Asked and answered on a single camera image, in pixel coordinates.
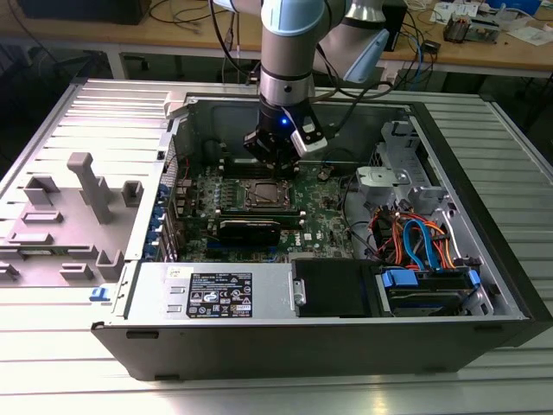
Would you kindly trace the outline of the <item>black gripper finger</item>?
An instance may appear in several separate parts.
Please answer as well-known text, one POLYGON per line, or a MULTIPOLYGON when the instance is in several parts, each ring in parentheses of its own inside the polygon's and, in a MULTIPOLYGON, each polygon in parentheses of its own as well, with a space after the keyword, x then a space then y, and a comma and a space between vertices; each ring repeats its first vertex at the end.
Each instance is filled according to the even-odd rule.
POLYGON ((244 148, 248 150, 273 177, 280 177, 280 148, 272 133, 254 131, 244 138, 244 148))
POLYGON ((301 158, 295 150, 284 151, 283 153, 283 178, 295 177, 299 170, 299 161, 301 158))

